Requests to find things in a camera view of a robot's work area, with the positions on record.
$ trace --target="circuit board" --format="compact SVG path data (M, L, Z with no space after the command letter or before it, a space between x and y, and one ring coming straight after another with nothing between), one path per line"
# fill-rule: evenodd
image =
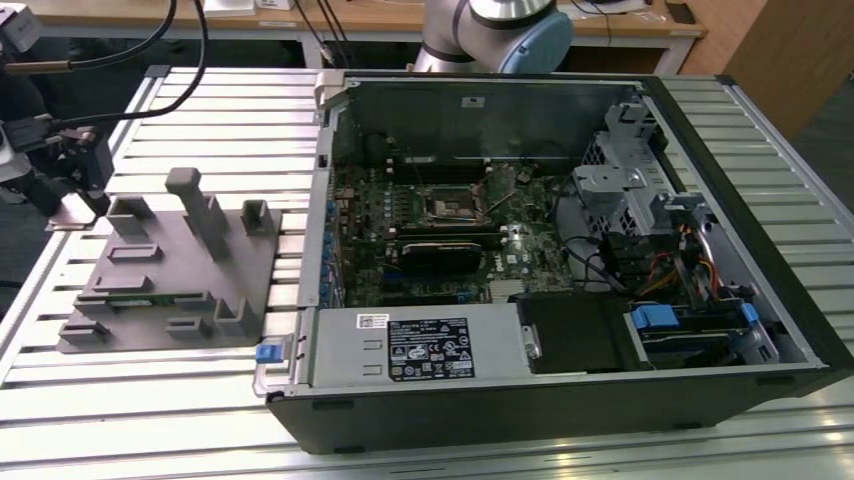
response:
M548 218L560 179L499 163L473 183L395 180L353 165L333 176L344 306L491 303L571 289ZM415 249L424 264L407 260Z

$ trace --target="table leg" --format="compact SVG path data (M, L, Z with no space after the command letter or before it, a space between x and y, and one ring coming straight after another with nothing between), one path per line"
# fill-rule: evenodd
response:
M320 54L320 44L313 35L308 32L300 32L297 36L298 43L302 46L302 57L305 57L305 68L322 68L322 55Z
M676 75L693 45L693 37L673 38L655 66L655 75Z

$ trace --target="power supply label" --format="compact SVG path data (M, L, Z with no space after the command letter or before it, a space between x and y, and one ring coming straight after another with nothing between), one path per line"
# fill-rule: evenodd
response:
M388 321L388 378L403 382L473 376L468 319Z

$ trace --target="slotted metal surface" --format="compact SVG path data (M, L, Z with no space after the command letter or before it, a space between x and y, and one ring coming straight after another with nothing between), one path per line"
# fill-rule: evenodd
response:
M190 69L173 69L153 82L138 108L168 103L190 74ZM222 208L234 208L245 198L265 198L285 210L266 313L269 333L292 331L294 324L316 134L313 77L314 73L294 70L210 69L205 88L184 108L126 125L124 140L116 142L112 192L142 193L152 207L177 209L162 180L170 167L193 166L205 174L205 190L220 194ZM839 335L854 341L850 216L835 208L797 159L768 141L729 91L708 79L667 80L667 85ZM246 93L257 87L276 88ZM270 97L257 98L261 92ZM217 126L214 138L206 138L205 125ZM269 127L284 133L268 138ZM200 132L192 140L193 134L176 133L184 128ZM679 161L673 159L683 181L695 185ZM769 402L711 429L369 455L306 455L252 394L252 348L74 356L54 351L72 299L108 233L101 222L92 232L54 234L30 276L33 298L22 305L28 308L16 324L20 328L6 338L0 361L2 480L409 480L475 475L657 480L741 478L757 472L776 478L842 479L854 475L847 447L854 440L852 380L803 399ZM13 315L6 318L0 335L14 320Z

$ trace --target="blue latch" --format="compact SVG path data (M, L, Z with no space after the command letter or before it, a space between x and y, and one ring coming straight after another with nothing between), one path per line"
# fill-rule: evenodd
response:
M635 328L677 327L679 319L669 305L640 305L631 311Z
M749 326L755 325L759 322L759 312L756 312L752 303L741 303L740 309Z
M261 343L254 349L254 362L260 364L281 363L284 361L284 347L273 343Z

